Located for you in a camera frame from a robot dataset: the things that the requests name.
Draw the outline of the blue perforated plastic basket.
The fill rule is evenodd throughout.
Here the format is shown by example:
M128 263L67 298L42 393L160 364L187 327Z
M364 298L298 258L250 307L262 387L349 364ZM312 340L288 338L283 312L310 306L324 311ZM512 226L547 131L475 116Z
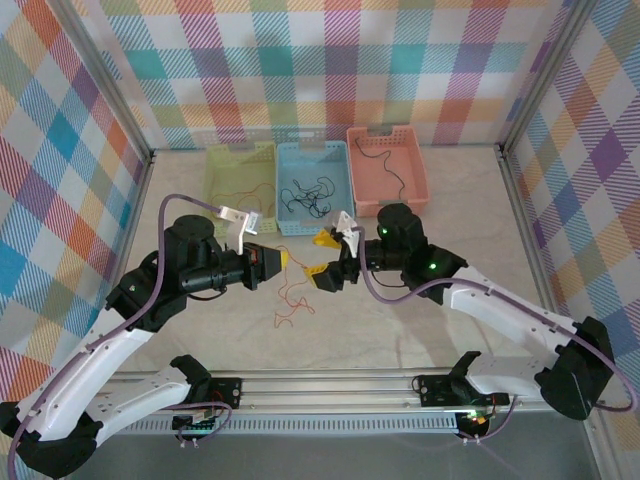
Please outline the blue perforated plastic basket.
M346 143L317 147L297 142L277 146L276 220L285 236L314 235L331 214L355 215Z

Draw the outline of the green perforated plastic basket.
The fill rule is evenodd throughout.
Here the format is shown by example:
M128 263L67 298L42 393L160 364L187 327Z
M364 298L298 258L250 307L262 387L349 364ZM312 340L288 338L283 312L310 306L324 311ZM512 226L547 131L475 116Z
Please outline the green perforated plastic basket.
M207 149L203 200L214 206L261 213L259 234L278 230L275 184L276 147L273 142L220 144Z

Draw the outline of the pink perforated plastic basket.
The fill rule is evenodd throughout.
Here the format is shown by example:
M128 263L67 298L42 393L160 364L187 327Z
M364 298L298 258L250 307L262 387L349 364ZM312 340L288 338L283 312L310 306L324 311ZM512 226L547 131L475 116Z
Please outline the pink perforated plastic basket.
M353 198L358 217L403 203L421 214L430 199L428 176L415 129L394 126L387 135L365 127L347 130Z

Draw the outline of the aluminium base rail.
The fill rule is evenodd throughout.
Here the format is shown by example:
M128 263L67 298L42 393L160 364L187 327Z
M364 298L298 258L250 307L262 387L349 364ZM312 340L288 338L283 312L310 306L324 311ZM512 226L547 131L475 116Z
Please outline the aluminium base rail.
M445 375L441 368L219 370L240 378L241 414L414 413L421 409L411 381Z

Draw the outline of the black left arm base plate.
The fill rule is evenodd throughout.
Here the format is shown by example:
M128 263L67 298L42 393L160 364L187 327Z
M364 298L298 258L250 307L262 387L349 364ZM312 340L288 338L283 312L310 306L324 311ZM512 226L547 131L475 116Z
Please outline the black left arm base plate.
M213 377L205 387L202 400L223 402L238 409L241 402L243 380L239 377Z

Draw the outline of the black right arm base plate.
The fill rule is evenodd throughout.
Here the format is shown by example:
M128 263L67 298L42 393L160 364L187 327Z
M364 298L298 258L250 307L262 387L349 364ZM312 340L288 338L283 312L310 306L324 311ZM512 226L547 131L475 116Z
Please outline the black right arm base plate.
M466 379L450 375L417 375L411 386L422 407L507 406L511 403L507 393L483 394Z

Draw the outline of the aluminium upright frame post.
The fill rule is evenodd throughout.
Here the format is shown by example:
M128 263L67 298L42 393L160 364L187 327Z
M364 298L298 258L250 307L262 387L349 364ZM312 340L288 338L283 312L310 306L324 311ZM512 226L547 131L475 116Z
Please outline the aluminium upright frame post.
M518 143L599 0L549 0L509 88L492 135L504 153Z
M151 158L153 149L149 146L142 129L139 127L124 95L117 86L116 80L107 67L105 60L86 29L80 15L74 8L71 0L58 1L67 11L66 15L69 17L71 24L69 29L72 30L77 37L75 45L87 65L89 73L96 81L98 89L105 96L107 103L112 108L123 130L129 136L137 151L145 158Z

